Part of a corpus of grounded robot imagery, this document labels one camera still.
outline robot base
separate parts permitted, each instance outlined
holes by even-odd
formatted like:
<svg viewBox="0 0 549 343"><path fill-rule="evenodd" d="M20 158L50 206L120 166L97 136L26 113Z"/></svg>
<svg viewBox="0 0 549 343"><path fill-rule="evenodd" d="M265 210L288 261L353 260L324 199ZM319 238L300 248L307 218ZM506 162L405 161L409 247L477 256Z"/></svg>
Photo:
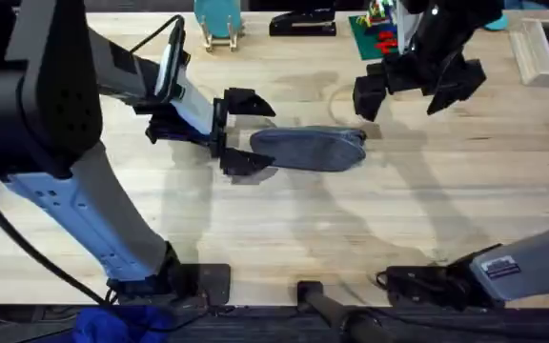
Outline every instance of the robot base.
<svg viewBox="0 0 549 343"><path fill-rule="evenodd" d="M170 293L119 293L120 305L171 306L183 303L191 307L223 306L230 299L231 268L227 264L180 265L186 280L184 295Z"/></svg>

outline gray robot arm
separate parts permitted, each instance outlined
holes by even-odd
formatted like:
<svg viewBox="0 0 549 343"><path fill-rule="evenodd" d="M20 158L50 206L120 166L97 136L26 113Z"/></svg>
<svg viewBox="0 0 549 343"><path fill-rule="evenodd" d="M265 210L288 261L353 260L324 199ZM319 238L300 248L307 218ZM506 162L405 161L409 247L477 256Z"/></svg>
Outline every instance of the gray robot arm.
<svg viewBox="0 0 549 343"><path fill-rule="evenodd" d="M445 267L392 266L377 280L393 305L497 308L549 294L549 232L472 253Z"/></svg>

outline wooden stand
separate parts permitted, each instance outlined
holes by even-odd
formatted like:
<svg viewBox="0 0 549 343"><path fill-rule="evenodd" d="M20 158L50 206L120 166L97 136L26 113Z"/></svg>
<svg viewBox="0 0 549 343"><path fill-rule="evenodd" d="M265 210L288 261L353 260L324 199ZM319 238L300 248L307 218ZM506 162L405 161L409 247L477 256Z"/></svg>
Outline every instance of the wooden stand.
<svg viewBox="0 0 549 343"><path fill-rule="evenodd" d="M207 28L207 21L203 15L202 20L200 21L200 28L202 30L202 36L204 39L203 45L207 52L212 52L214 46L229 46L230 51L236 51L238 49L238 37L243 34L243 27L239 30L234 29L233 18L228 16L228 37L218 38L214 37Z"/></svg>
<svg viewBox="0 0 549 343"><path fill-rule="evenodd" d="M549 44L544 28L549 28L549 20L525 18L510 32L522 83L527 86L549 88Z"/></svg>

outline light wood surface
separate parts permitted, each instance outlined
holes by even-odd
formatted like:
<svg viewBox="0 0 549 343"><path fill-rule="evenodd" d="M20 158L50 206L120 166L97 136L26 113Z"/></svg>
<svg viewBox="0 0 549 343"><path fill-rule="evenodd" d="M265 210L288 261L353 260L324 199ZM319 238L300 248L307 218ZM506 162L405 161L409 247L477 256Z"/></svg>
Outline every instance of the light wood surface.
<svg viewBox="0 0 549 343"><path fill-rule="evenodd" d="M187 15L190 78L209 98L253 88L277 118L231 124L231 145L278 126L339 125L368 132L367 159L344 173L276 171L233 185L189 144L151 145L148 118L103 97L103 141L114 170L152 228L187 262L233 267L232 304L295 303L295 282L320 280L348 303L388 305L370 275L389 265L445 264L549 230L549 89L520 84L507 32L468 44L488 81L469 101L428 117L430 98L391 96L377 124L359 120L351 93L359 59L346 16L337 37L268 36L272 13L246 13L239 51L206 53ZM511 12L549 17L549 12ZM93 28L131 47L168 14L91 14ZM166 32L140 51L159 59ZM0 184L0 207L39 250L105 293L99 265L53 220ZM0 303L90 303L25 256L0 230ZM511 306L549 307L549 296Z"/></svg>

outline green mat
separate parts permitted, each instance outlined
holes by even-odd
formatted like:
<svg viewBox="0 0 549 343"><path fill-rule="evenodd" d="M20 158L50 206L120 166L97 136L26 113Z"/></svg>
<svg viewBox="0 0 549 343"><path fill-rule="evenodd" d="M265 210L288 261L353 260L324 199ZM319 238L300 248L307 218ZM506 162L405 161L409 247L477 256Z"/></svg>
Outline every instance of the green mat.
<svg viewBox="0 0 549 343"><path fill-rule="evenodd" d="M382 52L376 47L376 44L379 43L378 34L380 31L377 31L373 35L363 34L364 28L357 23L358 17L359 15L349 17L349 23L351 24L351 30L355 36L355 42L357 43L361 60L365 61L382 58ZM397 52L397 49L391 49L391 52Z"/></svg>

